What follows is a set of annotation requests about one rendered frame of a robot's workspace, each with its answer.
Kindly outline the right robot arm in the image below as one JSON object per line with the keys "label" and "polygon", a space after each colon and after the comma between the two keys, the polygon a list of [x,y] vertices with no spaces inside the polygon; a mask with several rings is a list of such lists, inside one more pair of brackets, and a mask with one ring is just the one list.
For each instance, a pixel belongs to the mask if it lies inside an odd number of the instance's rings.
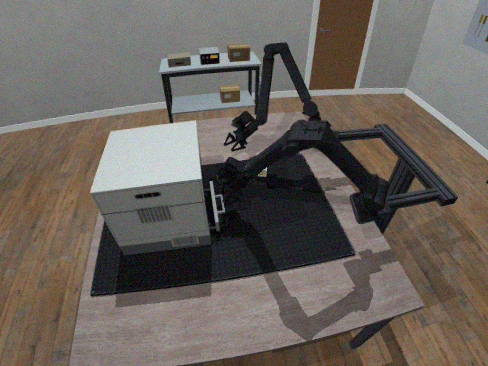
{"label": "right robot arm", "polygon": [[[302,114],[309,116],[310,117],[309,121],[321,120],[318,107],[314,102],[311,101],[312,98],[299,72],[299,69],[292,57],[292,54],[288,48],[288,44],[285,42],[285,43],[272,43],[267,45],[264,47],[261,86],[260,86],[260,93],[259,93],[258,108],[256,113],[256,120],[248,111],[244,111],[241,115],[233,119],[231,124],[231,126],[238,128],[236,132],[243,135],[244,138],[248,134],[250,134],[250,132],[252,135],[256,130],[258,130],[257,127],[259,125],[264,125],[266,123],[266,117],[268,117],[267,110],[269,105],[272,72],[273,72],[273,65],[274,65],[274,55],[278,53],[280,54],[286,66],[286,69],[292,79],[292,82],[297,90],[297,93],[302,103],[304,102],[305,104],[304,113],[302,112]],[[248,125],[245,126],[246,124]]]}

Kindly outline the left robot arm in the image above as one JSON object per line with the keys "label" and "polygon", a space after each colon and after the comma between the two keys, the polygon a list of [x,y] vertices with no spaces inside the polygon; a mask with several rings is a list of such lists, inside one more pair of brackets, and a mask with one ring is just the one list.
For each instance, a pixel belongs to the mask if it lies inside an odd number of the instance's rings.
{"label": "left robot arm", "polygon": [[379,218],[378,211],[384,210],[385,206],[388,181],[379,178],[377,174],[372,176],[336,138],[328,121],[300,119],[292,126],[277,141],[257,156],[248,159],[247,163],[228,157],[223,168],[217,172],[217,181],[228,181],[231,188],[237,189],[242,181],[254,179],[262,170],[281,158],[291,158],[300,151],[315,148],[327,156],[358,187],[360,192],[352,197],[359,220],[364,222]]}

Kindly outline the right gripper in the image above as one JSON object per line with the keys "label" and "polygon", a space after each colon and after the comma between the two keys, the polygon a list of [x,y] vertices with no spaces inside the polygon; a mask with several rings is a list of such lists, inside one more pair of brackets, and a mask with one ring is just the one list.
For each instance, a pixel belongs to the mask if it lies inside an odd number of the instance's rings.
{"label": "right gripper", "polygon": [[[246,147],[245,147],[245,145],[246,145],[246,144],[248,144],[248,143],[247,143],[247,141],[246,141],[245,139],[247,139],[247,138],[248,138],[248,137],[251,135],[251,132],[250,132],[250,134],[248,134],[248,135],[247,135],[245,138],[243,137],[243,135],[241,135],[240,133],[236,132],[235,130],[233,131],[233,133],[234,133],[234,134],[236,134],[236,135],[235,135],[235,136],[236,136],[236,138],[234,137],[234,135],[233,135],[233,134],[231,134],[231,133],[229,132],[229,133],[228,133],[228,135],[227,135],[227,138],[226,138],[226,140],[225,140],[225,142],[224,142],[224,144],[223,144],[223,145],[224,145],[224,146],[227,146],[227,145],[229,145],[229,144],[232,144],[232,143],[236,142],[236,143],[234,144],[234,146],[232,147],[232,149],[231,149],[231,151],[232,151],[232,152],[233,152],[233,151],[237,151],[237,150],[241,150],[241,149],[245,149],[245,148],[246,148]],[[232,141],[230,141],[230,142],[226,143],[226,142],[228,141],[229,137],[231,137]],[[242,138],[242,139],[241,139],[241,138]],[[237,139],[238,139],[238,140],[237,140]],[[234,149],[234,148],[235,148],[235,147],[236,147],[238,144],[240,144],[240,145],[241,145],[241,147]]]}

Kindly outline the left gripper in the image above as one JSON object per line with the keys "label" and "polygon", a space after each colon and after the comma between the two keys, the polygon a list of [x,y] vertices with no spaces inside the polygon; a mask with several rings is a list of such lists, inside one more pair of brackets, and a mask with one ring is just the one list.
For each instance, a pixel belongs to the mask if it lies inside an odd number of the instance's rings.
{"label": "left gripper", "polygon": [[[240,180],[240,181],[242,181],[242,180]],[[240,195],[240,196],[241,196],[241,195],[243,194],[243,193],[242,193],[242,190],[241,190],[241,187],[242,187],[242,185],[243,185],[244,183],[245,183],[245,181],[242,181],[242,183],[239,185],[239,187],[238,187],[237,189],[233,189],[233,188],[231,188],[231,187],[229,186],[229,182],[228,182],[228,181],[223,182],[223,186],[222,186],[222,194],[225,194],[226,192],[228,192],[227,197],[226,197],[226,201],[225,201],[225,204],[224,204],[225,206],[228,206],[228,205],[230,205],[230,204],[232,204],[232,203],[235,203],[235,202],[240,201],[240,197],[237,197],[237,195],[232,194],[232,193],[234,193],[234,192],[235,192],[235,193],[238,193],[238,195]],[[227,186],[226,186],[226,188],[227,188],[227,189],[224,191],[225,184],[227,184]],[[232,200],[231,202],[229,202],[229,203],[228,203],[228,200],[229,200],[230,198],[232,198],[232,199],[234,198],[234,200]]]}

